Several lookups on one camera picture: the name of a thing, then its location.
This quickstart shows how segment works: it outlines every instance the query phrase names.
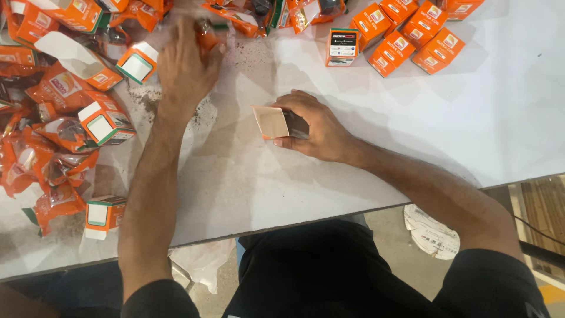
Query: table surface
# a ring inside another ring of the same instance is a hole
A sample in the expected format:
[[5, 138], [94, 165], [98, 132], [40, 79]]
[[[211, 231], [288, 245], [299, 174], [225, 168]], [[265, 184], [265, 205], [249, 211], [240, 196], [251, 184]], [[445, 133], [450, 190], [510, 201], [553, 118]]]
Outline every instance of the table surface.
[[[347, 26], [366, 4], [354, 2], [348, 15], [300, 35], [283, 29], [264, 39], [231, 39], [221, 78], [184, 136], [172, 246], [408, 201], [364, 171], [262, 140], [249, 106], [269, 105], [292, 88], [326, 103], [354, 135], [476, 187], [565, 171], [565, 2], [533, 8], [527, 0], [487, 1], [464, 22], [446, 23], [467, 45], [433, 76], [406, 62], [383, 79], [363, 54], [351, 67], [324, 67], [329, 29]], [[138, 135], [102, 148], [91, 195], [127, 194], [158, 92], [157, 84], [125, 82], [114, 90]], [[37, 237], [19, 209], [40, 194], [33, 186], [16, 200], [0, 195], [7, 215], [0, 221], [0, 278], [116, 256], [115, 234], [81, 239], [84, 214], [57, 218], [52, 234]]]

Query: black cable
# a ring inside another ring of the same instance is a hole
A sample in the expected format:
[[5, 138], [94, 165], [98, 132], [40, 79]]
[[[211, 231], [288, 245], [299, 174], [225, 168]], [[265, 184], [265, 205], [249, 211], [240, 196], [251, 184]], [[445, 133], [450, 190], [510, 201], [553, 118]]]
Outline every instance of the black cable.
[[530, 223], [528, 223], [528, 222], [522, 220], [521, 218], [519, 218], [519, 217], [517, 217], [517, 216], [514, 216], [514, 217], [517, 218], [517, 219], [519, 219], [520, 221], [522, 221], [522, 223], [526, 224], [530, 229], [532, 229], [532, 230], [538, 232], [540, 235], [543, 235], [543, 236], [547, 237], [548, 239], [552, 240], [553, 242], [557, 242], [557, 243], [559, 243], [559, 244], [561, 244], [561, 245], [565, 245], [565, 243], [561, 242], [560, 240], [556, 240], [556, 239], [552, 238], [551, 236], [542, 233], [540, 230], [538, 230], [537, 228], [531, 226]]

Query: pile of packets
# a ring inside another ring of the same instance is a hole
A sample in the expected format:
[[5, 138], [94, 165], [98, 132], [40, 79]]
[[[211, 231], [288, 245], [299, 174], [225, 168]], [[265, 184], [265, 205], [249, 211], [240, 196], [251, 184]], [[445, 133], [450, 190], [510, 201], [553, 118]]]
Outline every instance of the pile of packets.
[[447, 28], [446, 21], [461, 21], [484, 0], [382, 0], [355, 15], [346, 29], [331, 29], [326, 45], [326, 66], [349, 66], [361, 51], [379, 43], [368, 58], [384, 78], [416, 51], [412, 61], [432, 75], [444, 69], [465, 43]]

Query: concrete floor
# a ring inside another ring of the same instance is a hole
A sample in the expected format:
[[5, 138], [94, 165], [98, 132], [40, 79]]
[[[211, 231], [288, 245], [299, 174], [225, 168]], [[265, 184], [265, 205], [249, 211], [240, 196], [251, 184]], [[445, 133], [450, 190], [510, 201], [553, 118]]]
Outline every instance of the concrete floor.
[[[432, 258], [413, 244], [404, 226], [403, 207], [365, 214], [367, 225], [373, 230], [375, 244], [392, 272], [432, 300], [441, 288], [451, 261]], [[189, 292], [201, 318], [219, 318], [238, 286], [236, 250], [218, 270], [218, 294], [212, 295], [205, 285], [197, 283]], [[565, 318], [565, 302], [551, 304], [548, 310], [553, 318]]]

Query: open cardboard box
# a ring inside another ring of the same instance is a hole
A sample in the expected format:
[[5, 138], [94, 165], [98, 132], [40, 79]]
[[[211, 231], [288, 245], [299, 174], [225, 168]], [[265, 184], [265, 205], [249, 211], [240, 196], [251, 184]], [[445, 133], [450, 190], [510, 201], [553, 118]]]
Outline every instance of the open cardboard box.
[[58, 31], [51, 31], [35, 46], [59, 60], [69, 72], [101, 91], [107, 91], [122, 80], [114, 67], [96, 53]]
[[310, 127], [302, 117], [277, 107], [251, 106], [263, 139], [295, 136], [308, 137]]

